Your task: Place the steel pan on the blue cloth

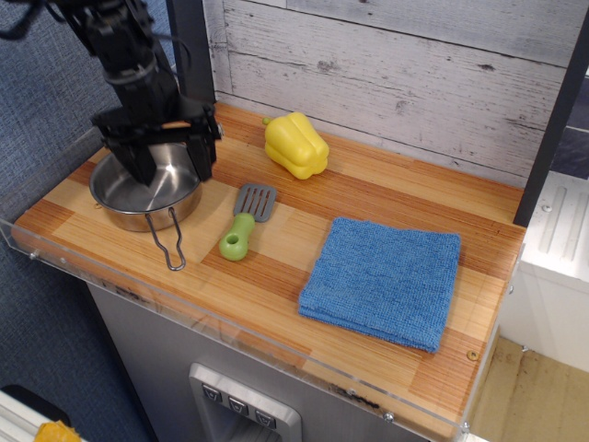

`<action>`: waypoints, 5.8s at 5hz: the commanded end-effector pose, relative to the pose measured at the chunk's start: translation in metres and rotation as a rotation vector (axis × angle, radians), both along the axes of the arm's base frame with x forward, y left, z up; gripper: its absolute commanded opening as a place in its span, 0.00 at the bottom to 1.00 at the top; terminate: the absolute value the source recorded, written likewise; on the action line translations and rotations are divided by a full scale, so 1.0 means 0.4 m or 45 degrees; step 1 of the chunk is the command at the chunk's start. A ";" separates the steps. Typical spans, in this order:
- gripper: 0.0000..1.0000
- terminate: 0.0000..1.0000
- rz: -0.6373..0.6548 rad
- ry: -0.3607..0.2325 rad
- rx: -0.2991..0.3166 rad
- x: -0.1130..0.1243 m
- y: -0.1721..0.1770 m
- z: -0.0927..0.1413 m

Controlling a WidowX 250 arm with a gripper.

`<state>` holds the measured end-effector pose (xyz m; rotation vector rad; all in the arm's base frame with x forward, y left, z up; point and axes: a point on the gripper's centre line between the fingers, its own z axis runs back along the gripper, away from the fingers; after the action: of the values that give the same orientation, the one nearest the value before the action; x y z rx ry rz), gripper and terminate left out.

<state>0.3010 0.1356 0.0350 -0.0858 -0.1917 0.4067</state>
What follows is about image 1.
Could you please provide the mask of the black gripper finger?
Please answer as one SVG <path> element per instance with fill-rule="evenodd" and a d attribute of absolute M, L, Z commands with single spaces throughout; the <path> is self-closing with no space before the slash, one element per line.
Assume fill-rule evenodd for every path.
<path fill-rule="evenodd" d="M 213 176 L 213 164 L 216 161 L 214 138 L 207 134 L 191 134 L 186 147 L 199 180 L 209 180 Z"/>
<path fill-rule="evenodd" d="M 121 165 L 139 183 L 149 186 L 156 175 L 151 143 L 121 144 L 108 142 L 108 148 Z"/>

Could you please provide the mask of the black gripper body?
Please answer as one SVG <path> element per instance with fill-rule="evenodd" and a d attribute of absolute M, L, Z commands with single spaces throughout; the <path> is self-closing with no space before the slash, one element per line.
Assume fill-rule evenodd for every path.
<path fill-rule="evenodd" d="M 163 134 L 185 122 L 189 134 L 204 138 L 213 146 L 222 138 L 222 127 L 208 103 L 183 96 L 169 68 L 103 71 L 121 105 L 92 117 L 92 122 L 108 138 L 123 139 L 139 134 Z"/>

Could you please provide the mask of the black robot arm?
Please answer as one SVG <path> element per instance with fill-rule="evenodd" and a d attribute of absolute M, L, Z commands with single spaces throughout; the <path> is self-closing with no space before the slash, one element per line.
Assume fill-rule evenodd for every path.
<path fill-rule="evenodd" d="M 144 1 L 29 1 L 27 6 L 2 39 L 25 38 L 43 10 L 71 28 L 98 58 L 121 103 L 92 122 L 137 182 L 148 185 L 155 176 L 150 146 L 175 142 L 186 146 L 200 180 L 212 177 L 215 143 L 222 137 L 214 106 L 180 93 Z"/>

